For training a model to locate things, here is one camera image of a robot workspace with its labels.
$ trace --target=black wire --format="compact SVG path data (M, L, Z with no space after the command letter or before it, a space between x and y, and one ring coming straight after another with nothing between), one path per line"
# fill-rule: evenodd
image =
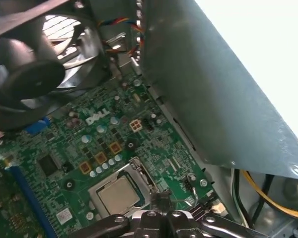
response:
M249 225L249 228L251 229L255 229L254 228L254 224L252 223L252 220L249 216L249 214L247 213L242 201L240 200L240 196L239 196L239 170L234 170L234 192L235 192L235 197L236 197L236 202L242 212L242 214L244 215L248 225Z
M265 195L268 194L270 186L272 185L272 182L274 180L274 177L275 177L274 175L266 175L265 176L265 181L264 181L263 186L262 186L262 191ZM254 212L253 217L252 217L252 223L253 224L256 223L256 221L259 217L259 214L263 209L264 204L265 204L265 199L262 196L259 196L258 206L257 206L257 208Z

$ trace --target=yellow wire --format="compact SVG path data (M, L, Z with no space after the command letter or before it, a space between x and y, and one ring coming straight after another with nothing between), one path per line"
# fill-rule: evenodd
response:
M279 204L277 204L276 202L274 202L271 198L269 198L266 194L263 193L263 191L261 190L261 188L254 182L254 180L252 179L252 177L247 173L247 171L242 170L243 175L246 177L247 181L250 183L250 185L252 185L252 187L256 190L256 192L262 196L263 198L265 198L267 201L269 201L272 205L274 205L275 207L277 207L279 210L285 212L286 214L289 214L293 217L298 218L298 211L296 210L292 210L286 207L283 207Z

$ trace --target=motherboard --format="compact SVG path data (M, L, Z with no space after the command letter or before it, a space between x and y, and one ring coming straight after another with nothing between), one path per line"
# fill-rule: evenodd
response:
M111 214L131 216L149 206L155 190L168 190L179 210L213 192L143 79L133 73L4 139L0 166L11 186L20 186L45 233L28 206L15 214L47 238L66 238ZM14 194L7 189L7 196Z
M43 234L18 184L0 163L0 238L43 238Z

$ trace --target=metal tool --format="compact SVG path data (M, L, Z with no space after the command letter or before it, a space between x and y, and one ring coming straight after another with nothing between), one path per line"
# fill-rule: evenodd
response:
M111 215L81 229L69 238L268 238L226 218L207 213L196 222L190 212L173 209L170 194L151 194L150 210L140 210L129 219Z

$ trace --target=blue pcie slot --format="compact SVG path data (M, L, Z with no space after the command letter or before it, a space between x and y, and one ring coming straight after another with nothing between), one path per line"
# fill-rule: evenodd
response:
M39 202L36 200L34 193L32 192L27 181L25 180L25 177L23 176L20 168L17 166L12 166L9 168L9 170L13 175L15 181L18 183L28 203L30 204L37 220L44 229L46 237L56 238L57 235L55 234L54 229L52 228L48 218L45 216Z

